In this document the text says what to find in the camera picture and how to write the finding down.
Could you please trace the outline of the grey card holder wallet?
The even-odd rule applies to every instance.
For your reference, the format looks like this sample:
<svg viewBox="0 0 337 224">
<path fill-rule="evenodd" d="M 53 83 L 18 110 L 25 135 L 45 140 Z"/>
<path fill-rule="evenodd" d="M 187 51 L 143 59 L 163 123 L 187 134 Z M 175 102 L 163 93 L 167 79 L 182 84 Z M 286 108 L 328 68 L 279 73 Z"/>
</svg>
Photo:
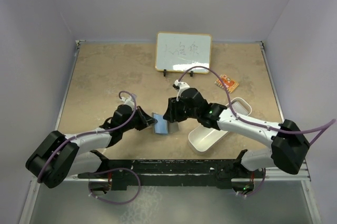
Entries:
<svg viewBox="0 0 337 224">
<path fill-rule="evenodd" d="M 154 133 L 158 135 L 169 135 L 179 131 L 177 122 L 170 123 L 163 118 L 163 115 L 152 113 L 152 117 L 156 120 L 153 125 Z"/>
</svg>

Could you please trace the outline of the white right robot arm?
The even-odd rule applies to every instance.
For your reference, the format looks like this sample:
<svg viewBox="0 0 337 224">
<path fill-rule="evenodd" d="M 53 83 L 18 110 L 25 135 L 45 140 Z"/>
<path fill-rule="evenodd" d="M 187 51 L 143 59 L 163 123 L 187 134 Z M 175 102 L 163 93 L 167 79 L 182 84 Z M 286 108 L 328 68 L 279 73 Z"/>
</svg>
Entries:
<svg viewBox="0 0 337 224">
<path fill-rule="evenodd" d="M 193 118 L 205 128 L 237 133 L 263 144 L 264 149 L 247 150 L 234 164 L 239 177 L 269 167 L 296 175 L 310 148 L 293 121 L 272 123 L 236 113 L 229 106 L 208 103 L 196 88 L 187 88 L 178 97 L 169 98 L 163 118 L 170 123 Z"/>
</svg>

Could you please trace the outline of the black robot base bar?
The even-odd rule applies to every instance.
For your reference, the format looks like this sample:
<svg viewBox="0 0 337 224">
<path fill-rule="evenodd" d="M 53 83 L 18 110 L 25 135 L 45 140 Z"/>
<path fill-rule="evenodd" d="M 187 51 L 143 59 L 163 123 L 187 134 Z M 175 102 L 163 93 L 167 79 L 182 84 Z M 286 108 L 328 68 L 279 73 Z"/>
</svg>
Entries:
<svg viewBox="0 0 337 224">
<path fill-rule="evenodd" d="M 101 164 L 94 171 L 82 171 L 81 179 L 107 179 L 111 174 L 112 190 L 128 186 L 216 187 L 231 189 L 245 187 L 254 178 L 263 178 L 264 171 L 248 171 L 239 159 L 168 160 L 168 159 L 108 159 L 96 150 Z"/>
</svg>

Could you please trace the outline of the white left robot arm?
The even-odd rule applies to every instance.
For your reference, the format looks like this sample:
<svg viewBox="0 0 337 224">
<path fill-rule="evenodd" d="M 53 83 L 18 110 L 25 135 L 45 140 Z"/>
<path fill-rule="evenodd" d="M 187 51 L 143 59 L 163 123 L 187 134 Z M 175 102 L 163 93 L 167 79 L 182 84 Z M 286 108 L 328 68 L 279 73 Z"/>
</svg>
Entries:
<svg viewBox="0 0 337 224">
<path fill-rule="evenodd" d="M 93 150 L 108 148 L 117 144 L 125 132 L 138 131 L 153 126 L 157 120 L 140 106 L 119 105 L 112 117 L 90 132 L 78 135 L 64 135 L 58 130 L 47 135 L 26 161 L 25 167 L 48 188 L 58 186 L 67 176 L 80 155 L 98 155 Z"/>
</svg>

